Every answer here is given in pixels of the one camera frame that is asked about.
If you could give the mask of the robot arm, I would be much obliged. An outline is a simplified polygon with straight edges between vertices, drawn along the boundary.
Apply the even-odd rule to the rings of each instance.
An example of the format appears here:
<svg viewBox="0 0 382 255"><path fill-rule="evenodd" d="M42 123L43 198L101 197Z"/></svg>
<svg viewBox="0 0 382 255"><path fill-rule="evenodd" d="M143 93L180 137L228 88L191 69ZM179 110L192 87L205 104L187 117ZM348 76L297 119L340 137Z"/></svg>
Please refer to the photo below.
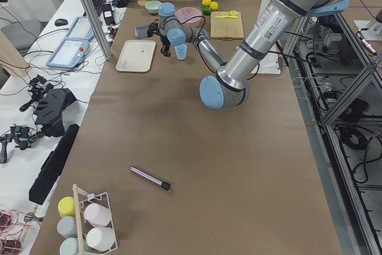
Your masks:
<svg viewBox="0 0 382 255"><path fill-rule="evenodd" d="M230 60L225 60L214 48L204 29L181 24L175 17L175 6L170 2L159 7L158 35L165 46L193 44L212 69L213 74L203 78L199 85L200 98L206 107L234 107L247 100L250 73L292 22L305 16L341 13L349 3L350 0L269 0Z"/></svg>

